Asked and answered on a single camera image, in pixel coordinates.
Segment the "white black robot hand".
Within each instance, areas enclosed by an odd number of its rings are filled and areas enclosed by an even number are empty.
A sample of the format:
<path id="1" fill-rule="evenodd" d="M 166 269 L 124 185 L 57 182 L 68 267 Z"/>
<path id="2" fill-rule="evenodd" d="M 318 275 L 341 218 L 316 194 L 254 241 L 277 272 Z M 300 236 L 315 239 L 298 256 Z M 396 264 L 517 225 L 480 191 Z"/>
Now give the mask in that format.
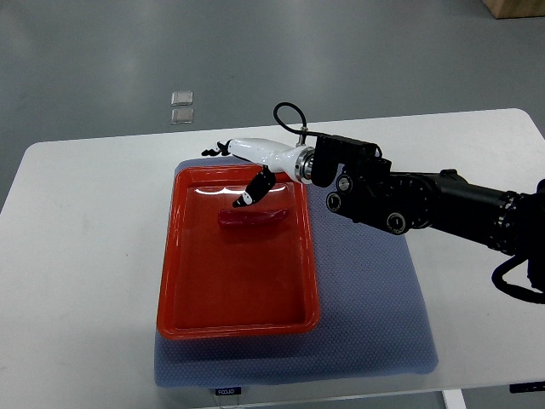
<path id="1" fill-rule="evenodd" d="M 276 184 L 274 173 L 284 172 L 291 180 L 304 184 L 312 182 L 313 147 L 291 147 L 268 139 L 243 138 L 218 141 L 213 147 L 201 152 L 202 156 L 229 154 L 263 166 L 244 192 L 232 203 L 233 208 L 246 207 L 261 201 Z"/>

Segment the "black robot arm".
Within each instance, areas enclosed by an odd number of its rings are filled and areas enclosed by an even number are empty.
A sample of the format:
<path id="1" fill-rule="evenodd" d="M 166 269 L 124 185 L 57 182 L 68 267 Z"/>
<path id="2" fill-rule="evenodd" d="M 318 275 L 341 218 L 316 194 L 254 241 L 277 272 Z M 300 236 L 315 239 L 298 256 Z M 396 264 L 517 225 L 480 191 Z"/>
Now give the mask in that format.
<path id="1" fill-rule="evenodd" d="M 316 187 L 335 186 L 327 209 L 353 222 L 401 235 L 434 228 L 508 255 L 493 285 L 523 302 L 544 302 L 544 184 L 532 194 L 468 183 L 456 170 L 393 172 L 375 144 L 281 125 L 298 136 L 291 147 L 263 138 L 218 141 L 205 157 L 233 156 L 260 166 L 233 207 L 261 201 L 277 176 Z"/>

